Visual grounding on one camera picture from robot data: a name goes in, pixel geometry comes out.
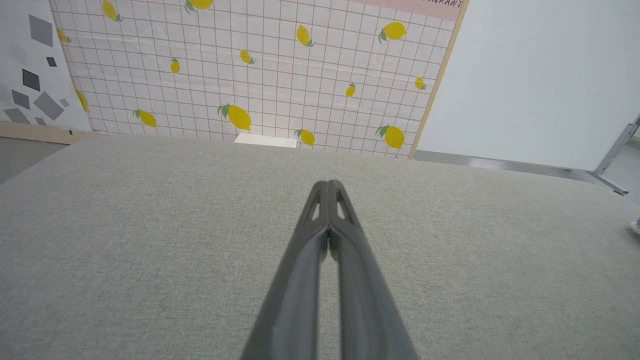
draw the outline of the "pink banner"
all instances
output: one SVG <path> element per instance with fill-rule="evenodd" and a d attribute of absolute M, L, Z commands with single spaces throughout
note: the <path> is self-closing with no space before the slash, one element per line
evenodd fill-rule
<path fill-rule="evenodd" d="M 381 6 L 418 13 L 421 15 L 439 17 L 444 20 L 456 21 L 462 0 L 353 0 L 357 3 Z"/>

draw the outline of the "gray diamond shape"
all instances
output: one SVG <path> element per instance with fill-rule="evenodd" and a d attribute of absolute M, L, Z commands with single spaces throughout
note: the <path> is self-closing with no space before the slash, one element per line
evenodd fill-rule
<path fill-rule="evenodd" d="M 11 95 L 13 96 L 14 104 L 22 106 L 25 109 L 31 109 L 31 106 L 29 105 L 29 97 L 27 95 L 15 90 L 11 90 Z"/>
<path fill-rule="evenodd" d="M 40 76 L 32 73 L 31 71 L 22 70 L 22 84 L 28 86 L 33 90 L 40 91 Z"/>
<path fill-rule="evenodd" d="M 53 47 L 53 25 L 50 22 L 29 15 L 29 27 L 33 40 Z"/>
<path fill-rule="evenodd" d="M 65 111 L 54 99 L 51 99 L 51 96 L 46 91 L 43 91 L 33 104 L 38 106 L 38 109 L 42 110 L 51 120 L 56 120 Z"/>
<path fill-rule="evenodd" d="M 20 111 L 20 109 L 9 109 L 5 110 L 4 113 L 9 119 L 13 122 L 19 122 L 21 124 L 30 124 L 29 120 L 26 116 Z"/>

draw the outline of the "white grid wall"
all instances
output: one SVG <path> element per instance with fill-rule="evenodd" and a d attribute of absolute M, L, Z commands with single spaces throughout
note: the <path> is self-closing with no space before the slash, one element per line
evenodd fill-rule
<path fill-rule="evenodd" d="M 72 39 L 63 49 L 96 132 L 233 140 L 246 131 L 218 114 L 229 103 L 249 113 L 252 134 L 298 138 L 306 129 L 313 150 L 398 158 L 415 141 L 454 26 L 343 0 L 215 0 L 191 13 L 183 0 L 111 1 L 122 22 L 104 15 L 102 0 L 50 1 Z M 380 42 L 393 21 L 407 34 Z M 313 47 L 296 38 L 300 25 Z M 350 83 L 356 92 L 346 97 Z M 138 109 L 157 127 L 135 117 Z M 376 136 L 385 125 L 404 132 L 401 149 Z"/>

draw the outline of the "yellow lemon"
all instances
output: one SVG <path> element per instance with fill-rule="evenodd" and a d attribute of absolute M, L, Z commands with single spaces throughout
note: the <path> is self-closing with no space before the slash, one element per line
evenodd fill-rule
<path fill-rule="evenodd" d="M 424 80 L 422 78 L 417 78 L 415 80 L 415 87 L 417 87 L 419 90 L 424 90 L 427 88 L 427 85 L 424 84 Z"/>
<path fill-rule="evenodd" d="M 236 105 L 220 105 L 218 106 L 218 114 L 222 112 L 222 116 L 225 118 L 229 115 L 229 121 L 235 125 L 238 129 L 251 131 L 251 117 L 242 108 L 238 108 Z"/>
<path fill-rule="evenodd" d="M 380 31 L 380 35 L 378 35 L 378 41 L 382 43 L 382 40 L 388 41 L 387 38 L 391 40 L 398 40 L 401 37 L 405 36 L 405 34 L 406 30 L 404 28 L 404 24 L 402 22 L 394 21 L 385 26 L 382 31 Z"/>
<path fill-rule="evenodd" d="M 178 62 L 178 59 L 171 58 L 171 72 L 175 74 L 178 71 L 180 71 L 180 63 Z"/>
<path fill-rule="evenodd" d="M 255 60 L 249 55 L 249 53 L 247 53 L 244 50 L 240 51 L 240 59 L 242 59 L 242 61 L 244 61 L 247 64 L 255 63 Z"/>
<path fill-rule="evenodd" d="M 76 92 L 78 94 L 78 99 L 80 99 L 80 103 L 82 104 L 82 108 L 85 110 L 85 112 L 89 112 L 89 104 L 86 102 L 84 94 L 79 92 L 78 90 L 76 90 Z"/>
<path fill-rule="evenodd" d="M 135 115 L 137 118 L 142 120 L 142 122 L 145 123 L 145 125 L 150 127 L 156 127 L 156 118 L 150 113 L 147 113 L 144 110 L 134 110 L 133 115 Z"/>
<path fill-rule="evenodd" d="M 302 25 L 298 26 L 298 31 L 296 32 L 296 35 L 298 36 L 298 41 L 304 46 L 312 47 L 315 44 L 315 42 L 311 40 L 311 36 L 309 35 L 309 30 L 307 30 L 307 28 L 305 28 Z"/>
<path fill-rule="evenodd" d="M 60 39 L 60 41 L 62 42 L 71 42 L 71 38 L 67 36 L 67 34 L 65 34 L 64 31 L 58 29 L 58 39 Z"/>
<path fill-rule="evenodd" d="M 296 132 L 294 134 L 297 137 L 299 137 L 300 140 L 302 140 L 303 143 L 305 143 L 305 144 L 307 144 L 309 146 L 313 146 L 314 143 L 316 142 L 316 137 L 309 130 L 299 129 L 299 130 L 296 130 Z"/>
<path fill-rule="evenodd" d="M 107 17 L 113 21 L 122 21 L 124 18 L 120 16 L 120 14 L 116 11 L 116 8 L 113 7 L 108 0 L 103 0 L 102 2 L 102 11 Z"/>
<path fill-rule="evenodd" d="M 400 149 L 404 143 L 404 133 L 395 126 L 380 126 L 378 130 L 376 130 L 376 134 L 380 134 L 380 138 L 384 136 L 387 145 L 394 149 Z"/>
<path fill-rule="evenodd" d="M 187 0 L 184 3 L 184 9 L 189 12 L 189 9 L 194 12 L 196 9 L 205 10 L 208 9 L 211 4 L 213 4 L 213 0 Z"/>
<path fill-rule="evenodd" d="M 347 97 L 352 97 L 353 94 L 356 93 L 356 85 L 354 83 L 349 84 L 349 87 L 347 88 Z"/>

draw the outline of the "metal leg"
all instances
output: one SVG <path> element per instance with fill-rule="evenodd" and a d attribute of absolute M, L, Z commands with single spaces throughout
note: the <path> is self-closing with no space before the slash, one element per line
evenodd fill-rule
<path fill-rule="evenodd" d="M 629 191 L 621 188 L 620 186 L 616 185 L 616 183 L 614 183 L 613 181 L 607 179 L 606 177 L 604 177 L 604 176 L 602 176 L 600 174 L 596 174 L 595 172 L 588 172 L 587 174 L 595 177 L 596 179 L 600 180 L 601 182 L 603 182 L 608 187 L 612 188 L 614 193 L 620 194 L 622 196 L 625 196 L 626 194 L 629 193 Z"/>
<path fill-rule="evenodd" d="M 613 162 L 613 159 L 620 153 L 620 151 L 622 150 L 622 147 L 625 146 L 625 144 L 627 143 L 627 141 L 629 141 L 629 139 L 631 139 L 631 136 L 634 135 L 637 129 L 638 129 L 637 124 L 627 124 L 627 127 L 625 128 L 625 130 L 622 132 L 622 134 L 620 134 L 620 137 L 618 137 L 618 140 L 616 140 L 616 143 L 613 144 L 613 146 L 611 147 L 611 150 L 609 150 L 609 152 L 604 157 L 602 162 L 600 162 L 600 164 L 598 165 L 594 173 L 599 175 L 604 174 L 604 172 L 607 170 L 609 165 L 611 165 L 611 163 Z"/>

